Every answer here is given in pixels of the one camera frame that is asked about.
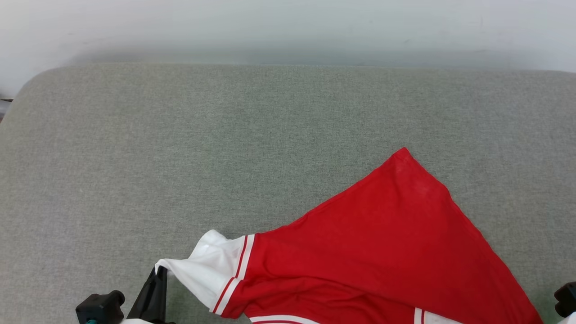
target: gray cushion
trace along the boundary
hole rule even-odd
[[[76,323],[113,289],[127,314],[158,259],[290,223],[406,146],[555,323],[576,280],[575,107],[576,74],[551,71],[48,71],[0,123],[0,321]],[[228,322],[168,289],[169,320]]]

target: garment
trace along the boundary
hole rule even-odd
[[[254,323],[541,324],[506,265],[406,148],[276,230],[163,259],[210,311]]]

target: gray table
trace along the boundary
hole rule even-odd
[[[297,219],[402,146],[547,323],[576,280],[576,74],[108,64],[51,70],[0,123],[0,322],[124,311],[200,236]],[[168,319],[225,323],[176,280]]]

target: red stripe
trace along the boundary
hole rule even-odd
[[[254,322],[252,324],[266,324],[266,323],[285,323],[285,324],[302,324],[300,322],[293,322],[293,321],[286,321],[286,320],[281,320],[281,321],[258,321],[258,322]]]
[[[242,253],[240,254],[240,261],[238,261],[238,270],[236,270],[235,278],[238,278],[240,274],[240,267],[242,266],[242,259],[244,258],[244,252],[246,251],[246,245],[248,245],[248,235],[244,237],[244,247],[242,248]]]
[[[220,305],[220,302],[222,301],[222,297],[224,297],[224,293],[226,293],[226,289],[228,289],[228,286],[230,285],[232,280],[234,280],[234,278],[230,278],[230,280],[226,284],[226,287],[224,287],[224,290],[220,294],[220,298],[218,299],[218,302],[216,302],[216,306],[214,306],[214,310],[212,311],[213,313],[216,313],[216,310],[218,309],[218,306]]]

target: white wall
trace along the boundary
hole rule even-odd
[[[573,0],[0,0],[0,96],[102,61],[576,71]]]

